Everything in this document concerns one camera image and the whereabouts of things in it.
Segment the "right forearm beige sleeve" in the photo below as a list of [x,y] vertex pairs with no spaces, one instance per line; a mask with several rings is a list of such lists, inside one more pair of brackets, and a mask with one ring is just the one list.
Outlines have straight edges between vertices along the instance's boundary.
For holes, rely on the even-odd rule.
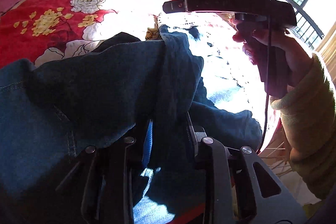
[[291,167],[325,199],[335,184],[335,86],[319,55],[295,88],[270,102],[281,113]]

